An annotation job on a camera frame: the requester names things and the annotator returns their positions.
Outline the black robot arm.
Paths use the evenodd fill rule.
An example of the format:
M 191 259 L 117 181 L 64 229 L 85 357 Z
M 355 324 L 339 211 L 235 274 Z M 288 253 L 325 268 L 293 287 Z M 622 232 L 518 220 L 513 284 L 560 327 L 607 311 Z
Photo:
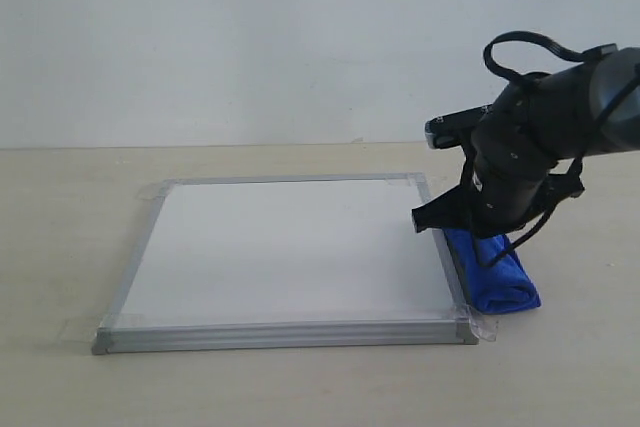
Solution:
M 581 168 L 562 160 L 639 148 L 639 51 L 613 49 L 555 74 L 531 72 L 486 106 L 425 125 L 432 149 L 461 147 L 459 184 L 412 211 L 416 231 L 461 229 L 478 238 L 519 230 L 582 194 Z

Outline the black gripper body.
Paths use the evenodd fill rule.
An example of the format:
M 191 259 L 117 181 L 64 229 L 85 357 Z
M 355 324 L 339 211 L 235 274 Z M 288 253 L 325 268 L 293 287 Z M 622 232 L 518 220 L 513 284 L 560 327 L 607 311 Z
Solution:
M 553 174 L 556 165 L 555 159 L 535 148 L 480 148 L 469 188 L 473 234 L 485 239 L 520 230 L 557 203 L 581 196 L 581 179 Z

